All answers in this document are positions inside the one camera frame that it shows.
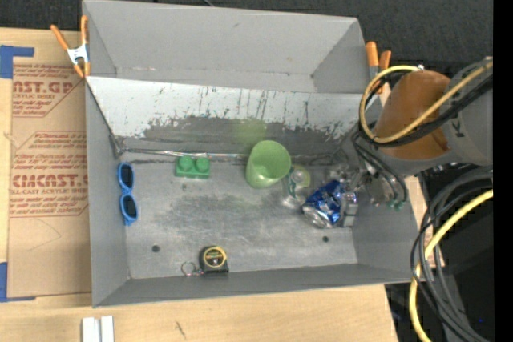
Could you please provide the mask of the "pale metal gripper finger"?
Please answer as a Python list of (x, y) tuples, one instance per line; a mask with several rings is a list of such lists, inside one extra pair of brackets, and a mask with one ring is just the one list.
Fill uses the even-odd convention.
[(358, 210), (358, 194), (355, 191), (348, 191), (342, 197), (342, 226), (352, 227)]
[(359, 187), (362, 183), (362, 170), (359, 167), (336, 166), (330, 169), (330, 178), (347, 187)]

